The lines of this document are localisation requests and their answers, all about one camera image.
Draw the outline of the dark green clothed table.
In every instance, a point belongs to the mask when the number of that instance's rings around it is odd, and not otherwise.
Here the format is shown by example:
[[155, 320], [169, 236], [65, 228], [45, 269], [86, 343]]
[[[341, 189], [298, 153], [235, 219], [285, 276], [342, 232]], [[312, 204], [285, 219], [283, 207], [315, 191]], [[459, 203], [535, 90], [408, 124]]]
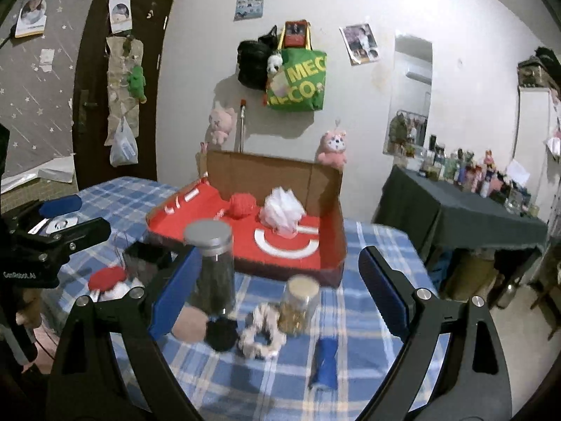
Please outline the dark green clothed table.
[[545, 251], [547, 227], [504, 205], [395, 165], [382, 187], [374, 223], [404, 232], [424, 262], [435, 250]]

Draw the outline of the orange handled stick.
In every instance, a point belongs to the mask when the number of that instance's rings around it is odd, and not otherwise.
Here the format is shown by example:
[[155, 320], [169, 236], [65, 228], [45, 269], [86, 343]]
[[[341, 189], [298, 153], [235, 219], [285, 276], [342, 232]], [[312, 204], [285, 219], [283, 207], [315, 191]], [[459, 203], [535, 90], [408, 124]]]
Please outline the orange handled stick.
[[239, 104], [239, 153], [244, 152], [244, 142], [245, 142], [245, 110], [246, 110], [246, 100], [242, 99]]

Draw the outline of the wall photo print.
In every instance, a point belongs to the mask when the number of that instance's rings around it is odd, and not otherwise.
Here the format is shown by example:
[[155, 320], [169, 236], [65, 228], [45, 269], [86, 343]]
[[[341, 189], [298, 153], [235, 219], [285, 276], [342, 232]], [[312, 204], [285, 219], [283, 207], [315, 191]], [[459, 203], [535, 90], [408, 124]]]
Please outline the wall photo print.
[[339, 29], [352, 66], [379, 60], [378, 43], [368, 24], [357, 24]]

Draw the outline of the pink bear plush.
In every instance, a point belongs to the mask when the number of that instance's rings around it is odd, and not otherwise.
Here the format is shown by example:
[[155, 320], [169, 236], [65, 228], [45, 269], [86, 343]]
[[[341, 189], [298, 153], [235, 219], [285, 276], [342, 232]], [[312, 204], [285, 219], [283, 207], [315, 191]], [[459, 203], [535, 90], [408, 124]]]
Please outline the pink bear plush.
[[346, 132], [340, 129], [327, 131], [320, 140], [317, 161], [322, 165], [343, 171], [346, 159]]

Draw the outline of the red knitted cloth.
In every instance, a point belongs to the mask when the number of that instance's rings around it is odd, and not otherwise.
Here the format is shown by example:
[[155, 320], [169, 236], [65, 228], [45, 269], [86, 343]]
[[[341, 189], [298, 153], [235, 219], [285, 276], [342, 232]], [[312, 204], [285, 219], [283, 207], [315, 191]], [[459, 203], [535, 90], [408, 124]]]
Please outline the red knitted cloth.
[[127, 278], [126, 271], [120, 266], [104, 267], [98, 270], [88, 280], [88, 289], [100, 293], [112, 290], [118, 283]]

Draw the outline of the blue wall calendar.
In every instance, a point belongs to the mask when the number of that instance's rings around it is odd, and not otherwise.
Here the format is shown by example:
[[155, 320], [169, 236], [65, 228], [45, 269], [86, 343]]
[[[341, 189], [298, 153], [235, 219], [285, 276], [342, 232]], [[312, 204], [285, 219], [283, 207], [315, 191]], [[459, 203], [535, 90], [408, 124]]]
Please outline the blue wall calendar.
[[236, 0], [235, 21], [261, 18], [264, 0]]

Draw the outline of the red foam net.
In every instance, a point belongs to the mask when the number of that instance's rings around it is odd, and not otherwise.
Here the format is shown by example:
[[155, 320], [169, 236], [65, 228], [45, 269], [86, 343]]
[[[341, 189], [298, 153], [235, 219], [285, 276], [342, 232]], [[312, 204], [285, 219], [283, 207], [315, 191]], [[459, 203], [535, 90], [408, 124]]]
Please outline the red foam net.
[[259, 207], [256, 198], [250, 193], [235, 193], [231, 196], [226, 214], [234, 220], [252, 216]]

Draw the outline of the tan round puff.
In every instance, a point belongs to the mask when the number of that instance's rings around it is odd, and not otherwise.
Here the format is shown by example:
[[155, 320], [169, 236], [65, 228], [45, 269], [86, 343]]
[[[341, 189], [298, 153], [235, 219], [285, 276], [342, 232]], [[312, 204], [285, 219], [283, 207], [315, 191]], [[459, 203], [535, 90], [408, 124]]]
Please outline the tan round puff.
[[198, 308], [183, 306], [171, 334], [184, 343], [204, 341], [207, 330], [208, 316]]

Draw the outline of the brown cardboard box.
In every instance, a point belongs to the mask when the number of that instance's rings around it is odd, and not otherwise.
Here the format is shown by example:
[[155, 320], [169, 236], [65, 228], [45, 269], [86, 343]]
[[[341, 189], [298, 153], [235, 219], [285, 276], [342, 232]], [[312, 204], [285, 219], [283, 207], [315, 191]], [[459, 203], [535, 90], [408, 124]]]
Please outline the brown cardboard box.
[[[146, 217], [149, 237], [178, 250], [188, 224], [224, 221], [232, 229], [235, 269], [266, 279], [311, 276], [323, 287], [342, 282], [347, 244], [338, 195], [342, 172], [331, 166], [211, 151], [207, 174], [166, 198]], [[304, 209], [294, 231], [282, 232], [259, 213], [277, 187]]]

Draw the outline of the blue plaid tablecloth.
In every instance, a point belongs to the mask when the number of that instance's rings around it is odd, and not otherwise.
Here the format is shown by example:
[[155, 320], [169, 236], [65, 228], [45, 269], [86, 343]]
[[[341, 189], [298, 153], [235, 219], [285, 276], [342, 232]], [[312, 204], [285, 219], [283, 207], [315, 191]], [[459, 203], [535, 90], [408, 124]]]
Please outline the blue plaid tablecloth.
[[[174, 189], [124, 177], [84, 189], [79, 221], [107, 220], [104, 243], [74, 255], [59, 285], [43, 292], [42, 317], [49, 336], [61, 335], [69, 311], [88, 291], [91, 275], [120, 263], [124, 249], [147, 233], [147, 213]], [[353, 420], [366, 407], [398, 357], [402, 343], [386, 326], [358, 271], [360, 251], [374, 246], [417, 288], [432, 283], [407, 235], [397, 229], [347, 220], [342, 283], [320, 292], [307, 330], [289, 335], [278, 351], [267, 335], [248, 352], [219, 353], [165, 335], [159, 346], [174, 376], [207, 420]]]

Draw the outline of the blue cloth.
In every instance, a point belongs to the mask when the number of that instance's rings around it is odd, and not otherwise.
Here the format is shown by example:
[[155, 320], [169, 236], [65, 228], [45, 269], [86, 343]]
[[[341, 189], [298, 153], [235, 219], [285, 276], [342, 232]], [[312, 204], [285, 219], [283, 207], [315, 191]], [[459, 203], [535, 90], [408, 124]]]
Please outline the blue cloth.
[[325, 336], [317, 341], [310, 387], [318, 390], [338, 390], [338, 340]]

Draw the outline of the cream knitted scrunchie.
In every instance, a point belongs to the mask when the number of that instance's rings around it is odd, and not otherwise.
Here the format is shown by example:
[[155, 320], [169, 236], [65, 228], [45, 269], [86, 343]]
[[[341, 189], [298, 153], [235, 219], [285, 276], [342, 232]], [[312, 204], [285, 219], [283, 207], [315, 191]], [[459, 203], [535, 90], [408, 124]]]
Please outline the cream knitted scrunchie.
[[238, 340], [239, 350], [245, 358], [269, 360], [279, 356], [287, 340], [279, 328], [280, 316], [274, 304], [261, 303], [254, 309], [249, 325]]

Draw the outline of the clear plastic bag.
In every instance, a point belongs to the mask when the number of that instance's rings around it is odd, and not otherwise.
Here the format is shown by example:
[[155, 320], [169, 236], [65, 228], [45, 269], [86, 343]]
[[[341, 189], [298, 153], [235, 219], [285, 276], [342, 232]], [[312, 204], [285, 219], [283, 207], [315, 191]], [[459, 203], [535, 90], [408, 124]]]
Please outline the clear plastic bag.
[[109, 162], [113, 167], [138, 163], [137, 142], [125, 117], [121, 119], [115, 131]]

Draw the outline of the black pompom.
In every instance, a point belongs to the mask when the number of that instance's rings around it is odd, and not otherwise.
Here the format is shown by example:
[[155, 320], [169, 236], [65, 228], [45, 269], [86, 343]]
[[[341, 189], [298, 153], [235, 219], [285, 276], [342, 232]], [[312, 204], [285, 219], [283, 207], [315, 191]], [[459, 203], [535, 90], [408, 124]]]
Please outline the black pompom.
[[239, 339], [238, 323], [231, 318], [211, 319], [206, 323], [204, 341], [218, 353], [231, 350]]

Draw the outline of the white mesh bath pouf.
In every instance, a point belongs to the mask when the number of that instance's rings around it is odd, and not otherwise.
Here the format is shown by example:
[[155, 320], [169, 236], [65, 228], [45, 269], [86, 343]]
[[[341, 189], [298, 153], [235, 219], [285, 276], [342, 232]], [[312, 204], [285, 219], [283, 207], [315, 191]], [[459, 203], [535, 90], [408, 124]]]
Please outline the white mesh bath pouf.
[[259, 211], [261, 223], [278, 235], [292, 238], [306, 212], [291, 189], [276, 187], [264, 201]]

